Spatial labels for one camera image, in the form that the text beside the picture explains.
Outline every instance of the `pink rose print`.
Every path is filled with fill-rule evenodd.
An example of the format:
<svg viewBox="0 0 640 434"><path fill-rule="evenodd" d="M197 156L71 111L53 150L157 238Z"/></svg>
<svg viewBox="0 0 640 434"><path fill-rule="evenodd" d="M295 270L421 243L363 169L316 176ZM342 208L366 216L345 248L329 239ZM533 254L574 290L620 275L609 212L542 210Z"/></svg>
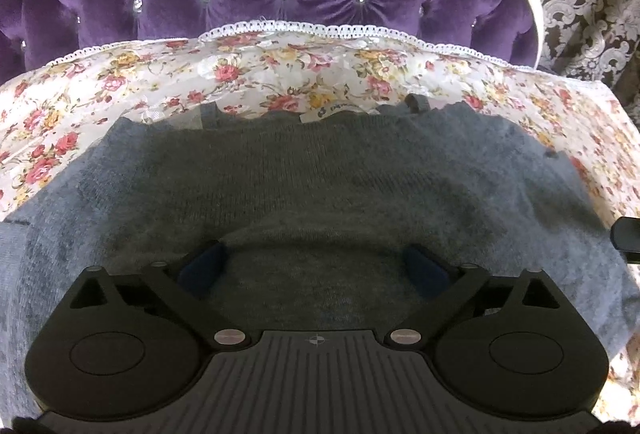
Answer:
<svg viewBox="0 0 640 434"><path fill-rule="evenodd" d="M286 96L278 96L271 101L268 110L296 110L298 109L298 100L287 94Z"/></svg>
<svg viewBox="0 0 640 434"><path fill-rule="evenodd" d="M65 134L58 140L56 143L56 154L59 156L65 155L69 150L76 148L76 144L78 143L78 133L70 132L69 134Z"/></svg>
<svg viewBox="0 0 640 434"><path fill-rule="evenodd" d="M324 56L318 56L317 54L309 54L311 62L306 68L311 69L313 72L319 72L323 67L331 67L331 59Z"/></svg>
<svg viewBox="0 0 640 434"><path fill-rule="evenodd" d="M127 83L127 78L125 78L124 76L116 76L115 74L109 74L104 79L103 87L106 90L115 92L126 83Z"/></svg>
<svg viewBox="0 0 640 434"><path fill-rule="evenodd" d="M378 91L380 96L386 96L391 92L391 85L388 81L379 80L375 76L369 76L367 78L367 83L369 83L369 87L373 90Z"/></svg>
<svg viewBox="0 0 640 434"><path fill-rule="evenodd" d="M482 101L478 96L471 96L470 94L465 94L463 98L471 106L472 109L475 109L475 110L484 109L484 101Z"/></svg>
<svg viewBox="0 0 640 434"><path fill-rule="evenodd" d="M242 109L242 105L227 105L223 111L226 112L227 114L232 114L232 115L236 115L238 114L238 110Z"/></svg>
<svg viewBox="0 0 640 434"><path fill-rule="evenodd" d="M260 59L267 62L267 64L271 65L272 67L274 65L280 65L280 62L277 61L275 58L273 58L273 56L266 55L266 56L262 56Z"/></svg>
<svg viewBox="0 0 640 434"><path fill-rule="evenodd" d="M42 156L42 154L44 154L44 145L38 145L33 149L33 152L31 152L31 157L36 159Z"/></svg>
<svg viewBox="0 0 640 434"><path fill-rule="evenodd" d="M53 158L40 158L31 167L31 170L27 173L24 182L28 185L37 183L38 181L44 179L47 174L49 174L49 171L57 164L58 161Z"/></svg>
<svg viewBox="0 0 640 434"><path fill-rule="evenodd" d="M240 74L240 69L234 65L220 65L215 70L216 80L218 81L230 81L235 80Z"/></svg>
<svg viewBox="0 0 640 434"><path fill-rule="evenodd" d="M587 168L582 164L582 162L577 157L571 156L570 159L571 159L571 162L574 164L575 169L580 174L580 179L585 181L588 177Z"/></svg>
<svg viewBox="0 0 640 434"><path fill-rule="evenodd" d="M14 92L14 98L20 96L20 94L24 93L25 89L29 86L27 81L22 80L16 87Z"/></svg>
<svg viewBox="0 0 640 434"><path fill-rule="evenodd" d="M558 96L560 96L564 106L568 106L569 102L571 102L571 94L569 94L569 91L564 88L558 90Z"/></svg>
<svg viewBox="0 0 640 434"><path fill-rule="evenodd" d="M78 74L82 74L84 71L86 71L86 67L84 67L84 65L82 64L74 64L71 69L69 70L69 72L66 74L67 78L73 78L74 76L77 76Z"/></svg>
<svg viewBox="0 0 640 434"><path fill-rule="evenodd" d="M42 118L44 117L44 111L41 109L35 109L24 120L24 128L28 131L33 131L38 126Z"/></svg>
<svg viewBox="0 0 640 434"><path fill-rule="evenodd" d="M517 98L509 98L509 101L515 110L525 110L527 108L524 103Z"/></svg>
<svg viewBox="0 0 640 434"><path fill-rule="evenodd" d="M394 65L404 65L404 54L394 49L387 49L385 51L386 57Z"/></svg>
<svg viewBox="0 0 640 434"><path fill-rule="evenodd" d="M166 42L164 45L169 49L180 49L187 45L188 40L176 40L175 42Z"/></svg>
<svg viewBox="0 0 640 434"><path fill-rule="evenodd" d="M247 46L255 43L255 37L260 33L243 33L242 35L222 36L217 39L219 46L228 46L230 48L234 46Z"/></svg>
<svg viewBox="0 0 640 434"><path fill-rule="evenodd" d="M192 90L188 95L187 99L192 103L202 103L204 101L204 94L198 92L197 90Z"/></svg>

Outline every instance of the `clothing tag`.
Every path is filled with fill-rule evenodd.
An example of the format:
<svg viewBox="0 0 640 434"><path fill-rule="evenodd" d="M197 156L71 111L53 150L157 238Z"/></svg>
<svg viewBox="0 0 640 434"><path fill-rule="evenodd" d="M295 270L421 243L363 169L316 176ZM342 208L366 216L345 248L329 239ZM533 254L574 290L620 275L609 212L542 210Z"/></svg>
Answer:
<svg viewBox="0 0 640 434"><path fill-rule="evenodd" d="M367 112L348 101L332 101L319 109L310 110L309 112L305 112L305 114L301 114L300 121L302 123L320 121L321 119L328 118L332 114L337 114L338 112L343 112L345 110L348 110L349 112Z"/></svg>

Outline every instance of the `bed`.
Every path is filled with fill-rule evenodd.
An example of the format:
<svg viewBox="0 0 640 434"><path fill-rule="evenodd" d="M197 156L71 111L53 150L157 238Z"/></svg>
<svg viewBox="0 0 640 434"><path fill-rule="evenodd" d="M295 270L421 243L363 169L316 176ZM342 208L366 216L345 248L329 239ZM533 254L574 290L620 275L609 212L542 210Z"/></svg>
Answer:
<svg viewBox="0 0 640 434"><path fill-rule="evenodd" d="M280 54L268 52L276 41ZM338 41L353 70L382 60L398 66L399 42L411 49L391 80L359 91L358 75L345 77L339 96L369 111L408 92L434 106L465 100L567 152L607 226L640 217L638 130L603 83L536 71L545 45L541 0L0 0L0 218L118 116L157 121L215 101L230 114L259 117L334 100L335 92L278 83L273 62L320 74ZM386 49L382 58L372 42ZM265 51L246 51L252 46ZM475 67L493 81L470 80ZM271 89L242 96L240 76ZM638 345L632 339L612 363L594 410L602 420L638 422Z"/></svg>

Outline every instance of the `black device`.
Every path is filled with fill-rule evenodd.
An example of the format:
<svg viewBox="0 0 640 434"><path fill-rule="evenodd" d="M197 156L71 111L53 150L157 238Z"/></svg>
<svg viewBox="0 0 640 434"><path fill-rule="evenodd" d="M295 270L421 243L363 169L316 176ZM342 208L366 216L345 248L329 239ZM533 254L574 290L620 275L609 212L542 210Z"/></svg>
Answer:
<svg viewBox="0 0 640 434"><path fill-rule="evenodd" d="M635 247L639 223L616 223L613 244ZM44 412L14 430L584 434L600 425L590 411L607 354L546 273L491 276L420 245L403 260L425 304L389 332L232 324L203 302L226 262L219 242L139 274L88 267L26 357Z"/></svg>

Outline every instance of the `circular pad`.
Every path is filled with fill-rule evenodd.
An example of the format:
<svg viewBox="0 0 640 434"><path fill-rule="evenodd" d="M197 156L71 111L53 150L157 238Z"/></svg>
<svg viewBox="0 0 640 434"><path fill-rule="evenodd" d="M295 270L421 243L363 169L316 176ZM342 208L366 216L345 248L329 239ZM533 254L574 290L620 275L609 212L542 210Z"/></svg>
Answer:
<svg viewBox="0 0 640 434"><path fill-rule="evenodd" d="M538 333L507 333L491 342L489 352L503 369L520 374L542 374L562 362L562 348Z"/></svg>
<svg viewBox="0 0 640 434"><path fill-rule="evenodd" d="M82 372L108 376L132 369L145 356L145 344L126 333L96 333L71 349L71 362Z"/></svg>

